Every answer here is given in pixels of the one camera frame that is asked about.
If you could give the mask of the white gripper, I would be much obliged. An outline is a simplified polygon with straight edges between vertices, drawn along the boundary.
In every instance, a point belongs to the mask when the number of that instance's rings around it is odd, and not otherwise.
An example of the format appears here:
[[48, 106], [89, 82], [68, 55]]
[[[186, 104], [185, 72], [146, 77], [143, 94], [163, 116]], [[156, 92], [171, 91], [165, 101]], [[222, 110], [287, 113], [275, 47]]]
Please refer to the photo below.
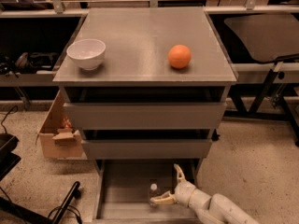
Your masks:
[[177, 172], [177, 186], [175, 187], [175, 195], [170, 191], [156, 197], [151, 197], [149, 200], [155, 205], [171, 205], [179, 203], [187, 207], [189, 205], [192, 193], [196, 190], [196, 186], [189, 181], [186, 181], [185, 174], [178, 164], [174, 164]]

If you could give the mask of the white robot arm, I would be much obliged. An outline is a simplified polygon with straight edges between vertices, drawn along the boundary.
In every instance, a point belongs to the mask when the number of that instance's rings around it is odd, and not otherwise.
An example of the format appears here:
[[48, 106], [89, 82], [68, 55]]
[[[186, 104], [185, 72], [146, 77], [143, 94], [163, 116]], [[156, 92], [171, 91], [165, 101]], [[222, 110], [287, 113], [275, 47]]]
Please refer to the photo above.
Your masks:
[[210, 196], [189, 182], [178, 164], [175, 192], [167, 191], [150, 202], [155, 205], [180, 204], [190, 208], [203, 224], [260, 224], [230, 199], [221, 194]]

